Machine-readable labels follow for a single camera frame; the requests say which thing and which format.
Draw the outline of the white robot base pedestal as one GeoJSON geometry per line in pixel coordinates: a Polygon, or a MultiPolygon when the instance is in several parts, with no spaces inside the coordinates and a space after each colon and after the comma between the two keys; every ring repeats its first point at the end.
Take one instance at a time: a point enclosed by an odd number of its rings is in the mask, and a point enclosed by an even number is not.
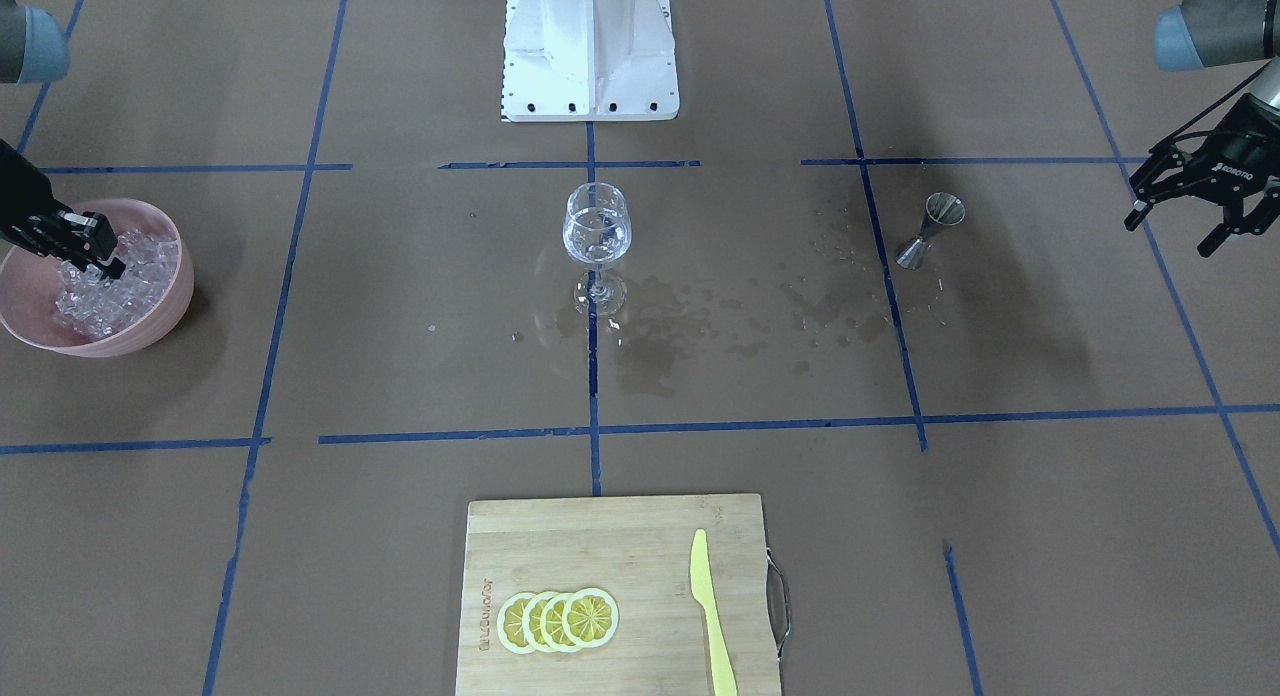
{"type": "Polygon", "coordinates": [[[668,122],[671,0],[506,0],[503,122],[668,122]]]}

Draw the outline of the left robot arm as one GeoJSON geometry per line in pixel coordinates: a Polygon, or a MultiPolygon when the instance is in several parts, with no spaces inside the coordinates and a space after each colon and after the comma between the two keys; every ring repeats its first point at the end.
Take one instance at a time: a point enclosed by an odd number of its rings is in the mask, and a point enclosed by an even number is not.
{"type": "Polygon", "coordinates": [[[1234,104],[1217,125],[1187,122],[1149,148],[1129,178],[1135,200],[1128,232],[1155,205],[1178,198],[1215,203],[1222,217],[1198,244],[1211,257],[1238,235],[1262,235],[1277,219],[1277,0],[1181,0],[1157,18],[1155,61],[1161,70],[1206,70],[1245,61],[1263,67],[1225,93],[1234,104]]]}

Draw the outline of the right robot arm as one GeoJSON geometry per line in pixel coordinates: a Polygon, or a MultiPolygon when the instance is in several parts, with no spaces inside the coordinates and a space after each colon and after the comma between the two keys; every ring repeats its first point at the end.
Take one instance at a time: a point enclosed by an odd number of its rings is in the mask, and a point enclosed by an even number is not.
{"type": "MultiPolygon", "coordinates": [[[[70,54],[61,26],[49,12],[3,0],[4,84],[51,84],[67,75],[70,54]]],[[[118,239],[102,212],[77,212],[56,200],[49,177],[1,143],[3,241],[42,258],[96,269],[101,280],[119,280],[125,264],[115,257],[118,239]]]]}

